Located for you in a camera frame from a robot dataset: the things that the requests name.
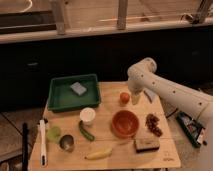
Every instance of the white cup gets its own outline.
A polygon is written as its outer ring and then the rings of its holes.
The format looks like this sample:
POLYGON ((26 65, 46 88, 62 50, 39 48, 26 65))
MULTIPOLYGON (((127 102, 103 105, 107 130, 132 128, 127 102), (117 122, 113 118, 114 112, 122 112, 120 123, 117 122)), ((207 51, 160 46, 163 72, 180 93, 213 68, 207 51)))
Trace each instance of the white cup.
POLYGON ((95 110, 90 108, 90 107, 86 107, 83 110, 81 110, 80 112, 80 119, 83 121, 83 123, 85 125, 92 125, 93 120, 95 119, 95 110))

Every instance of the green tray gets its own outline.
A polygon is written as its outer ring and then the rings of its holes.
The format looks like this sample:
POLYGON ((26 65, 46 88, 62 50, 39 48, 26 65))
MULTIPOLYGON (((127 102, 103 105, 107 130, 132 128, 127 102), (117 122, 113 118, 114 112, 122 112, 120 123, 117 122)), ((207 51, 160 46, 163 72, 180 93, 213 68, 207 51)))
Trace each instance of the green tray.
POLYGON ((50 83, 48 110, 55 113, 97 107, 101 102, 100 91, 96 74, 77 75, 70 77, 53 78, 50 83), (71 88, 79 82, 87 91, 76 94, 71 88))

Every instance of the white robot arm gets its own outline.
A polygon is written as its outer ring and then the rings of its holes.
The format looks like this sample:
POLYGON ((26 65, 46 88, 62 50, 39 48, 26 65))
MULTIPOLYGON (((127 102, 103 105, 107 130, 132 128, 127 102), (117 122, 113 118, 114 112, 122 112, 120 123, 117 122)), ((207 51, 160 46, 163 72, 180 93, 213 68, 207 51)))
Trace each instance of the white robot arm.
POLYGON ((201 147, 199 171, 211 170, 213 156, 213 96, 166 80, 154 74, 157 65, 152 58, 145 58, 128 69, 128 88, 138 94, 146 87, 167 100, 205 128, 205 145, 201 147))

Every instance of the red bowl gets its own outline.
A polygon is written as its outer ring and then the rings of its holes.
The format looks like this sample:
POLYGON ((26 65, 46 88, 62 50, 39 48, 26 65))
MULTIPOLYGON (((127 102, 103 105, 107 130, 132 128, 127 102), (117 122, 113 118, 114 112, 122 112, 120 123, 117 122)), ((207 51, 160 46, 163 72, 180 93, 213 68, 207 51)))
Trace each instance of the red bowl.
POLYGON ((129 138, 137 133, 139 120, 134 113, 121 110, 113 116, 111 128, 117 137, 129 138))

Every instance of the red tomato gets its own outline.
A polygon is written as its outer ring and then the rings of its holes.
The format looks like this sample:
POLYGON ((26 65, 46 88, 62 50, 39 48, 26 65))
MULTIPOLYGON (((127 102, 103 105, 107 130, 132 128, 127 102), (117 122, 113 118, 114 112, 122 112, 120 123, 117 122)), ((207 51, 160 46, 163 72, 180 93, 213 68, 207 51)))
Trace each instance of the red tomato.
POLYGON ((122 92, 120 94, 120 101, 124 104, 128 103, 129 102, 129 99, 130 99, 130 95, 126 92, 122 92))

